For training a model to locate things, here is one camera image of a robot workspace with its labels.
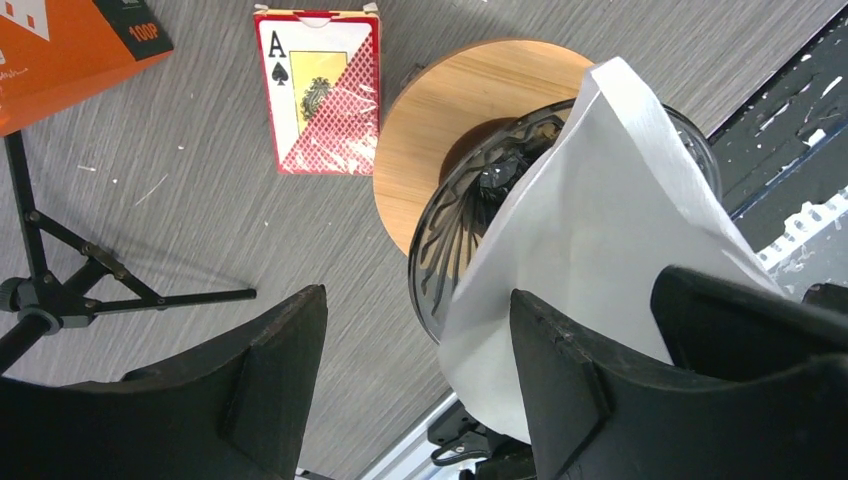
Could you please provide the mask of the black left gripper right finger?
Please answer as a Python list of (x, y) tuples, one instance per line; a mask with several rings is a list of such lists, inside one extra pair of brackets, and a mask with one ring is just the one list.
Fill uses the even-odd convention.
[(745, 382), (664, 364), (532, 293), (510, 326), (540, 479), (843, 479), (847, 359)]

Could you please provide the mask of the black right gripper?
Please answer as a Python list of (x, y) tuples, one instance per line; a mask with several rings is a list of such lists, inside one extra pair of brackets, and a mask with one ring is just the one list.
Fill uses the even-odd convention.
[(847, 287), (816, 283), (794, 302), (688, 268), (657, 276), (651, 312), (675, 366), (746, 382), (847, 351)]

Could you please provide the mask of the coffee paper filter box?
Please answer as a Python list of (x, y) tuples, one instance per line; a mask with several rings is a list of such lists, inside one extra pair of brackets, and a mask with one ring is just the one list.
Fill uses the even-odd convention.
[(144, 1), (1, 0), (1, 133), (93, 97), (173, 49)]

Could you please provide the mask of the grey ribbed dripper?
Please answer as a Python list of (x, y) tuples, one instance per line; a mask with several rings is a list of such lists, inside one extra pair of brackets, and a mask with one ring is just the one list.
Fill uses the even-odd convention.
[(407, 263), (412, 305), (434, 342), (441, 338), (452, 295), (489, 225), (520, 178), (554, 145), (573, 106), (568, 99), (521, 117), (484, 122), (446, 154)]

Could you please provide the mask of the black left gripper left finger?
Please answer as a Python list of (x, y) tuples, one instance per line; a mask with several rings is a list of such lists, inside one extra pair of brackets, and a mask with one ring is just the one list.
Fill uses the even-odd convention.
[(327, 327), (307, 286), (111, 383), (1, 382), (5, 479), (292, 479)]

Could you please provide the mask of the white paper coffee filter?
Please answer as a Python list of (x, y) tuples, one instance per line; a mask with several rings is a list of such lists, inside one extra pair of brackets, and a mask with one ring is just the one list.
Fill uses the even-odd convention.
[(670, 265), (780, 293), (655, 93), (624, 59), (613, 58), (586, 71), (563, 132), (484, 234), (447, 310), (442, 372), (473, 417), (528, 441), (511, 293), (531, 292), (666, 363), (650, 296)]

